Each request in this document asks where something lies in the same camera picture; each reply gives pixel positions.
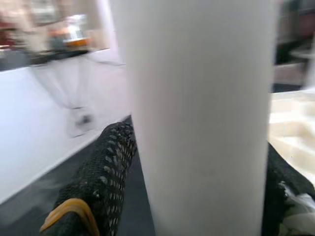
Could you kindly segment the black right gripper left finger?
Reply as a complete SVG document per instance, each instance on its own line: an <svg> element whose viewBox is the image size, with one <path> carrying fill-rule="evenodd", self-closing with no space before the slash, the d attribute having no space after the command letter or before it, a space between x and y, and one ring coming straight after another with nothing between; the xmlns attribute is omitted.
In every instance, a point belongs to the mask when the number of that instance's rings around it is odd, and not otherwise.
<svg viewBox="0 0 315 236"><path fill-rule="evenodd" d="M137 151L131 123L107 126L70 182L59 190L40 227L41 236L114 236L125 198L126 178Z"/></svg>

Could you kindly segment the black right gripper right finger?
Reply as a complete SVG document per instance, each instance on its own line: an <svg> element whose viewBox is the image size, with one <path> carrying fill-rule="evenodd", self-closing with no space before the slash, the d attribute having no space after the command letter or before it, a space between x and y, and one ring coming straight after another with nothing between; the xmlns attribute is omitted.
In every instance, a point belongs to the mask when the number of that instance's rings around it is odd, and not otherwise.
<svg viewBox="0 0 315 236"><path fill-rule="evenodd" d="M312 183L289 165L268 143L262 219L263 236L277 236L285 213L293 208L292 204L287 203L286 187L295 196L307 194L312 200L315 199L315 188Z"/></svg>

